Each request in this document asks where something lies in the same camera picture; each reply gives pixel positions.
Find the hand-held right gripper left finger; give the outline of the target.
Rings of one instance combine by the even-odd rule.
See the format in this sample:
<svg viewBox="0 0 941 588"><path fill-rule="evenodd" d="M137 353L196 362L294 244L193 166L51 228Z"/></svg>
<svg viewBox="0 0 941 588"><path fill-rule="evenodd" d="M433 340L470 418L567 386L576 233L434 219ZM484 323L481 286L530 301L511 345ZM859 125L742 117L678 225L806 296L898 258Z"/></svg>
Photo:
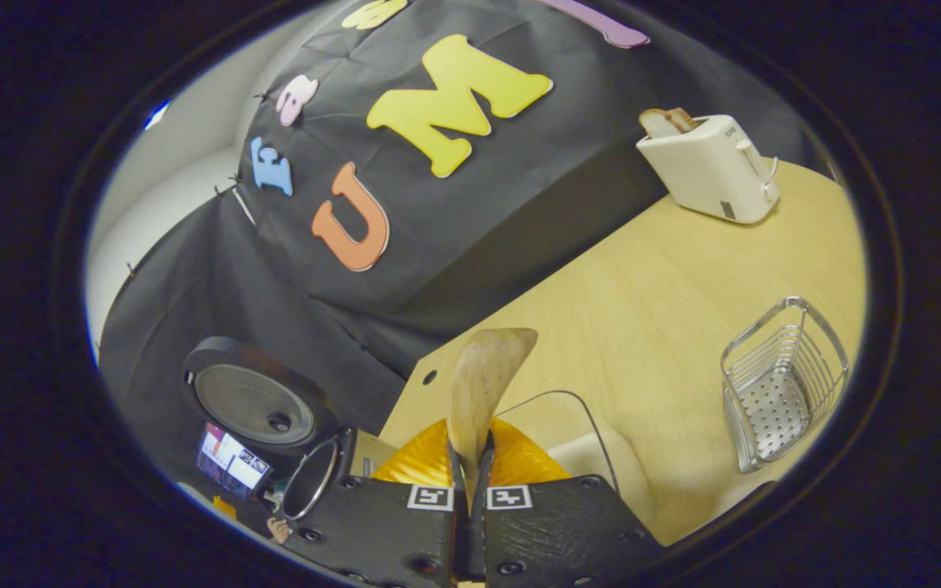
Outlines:
<svg viewBox="0 0 941 588"><path fill-rule="evenodd" d="M365 470L370 436L343 428L288 480L284 547L342 576L381 587L455 587L466 579L466 492L444 421Z"/></svg>

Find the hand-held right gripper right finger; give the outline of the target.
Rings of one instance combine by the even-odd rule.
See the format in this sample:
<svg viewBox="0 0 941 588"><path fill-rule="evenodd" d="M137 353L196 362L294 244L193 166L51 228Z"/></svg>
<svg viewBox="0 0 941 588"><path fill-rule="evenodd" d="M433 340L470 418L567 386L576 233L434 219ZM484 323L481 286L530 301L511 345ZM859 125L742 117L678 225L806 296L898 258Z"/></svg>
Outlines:
<svg viewBox="0 0 941 588"><path fill-rule="evenodd" d="M572 476L514 425L492 421L470 514L470 577L489 587L605 587L663 546L597 474Z"/></svg>

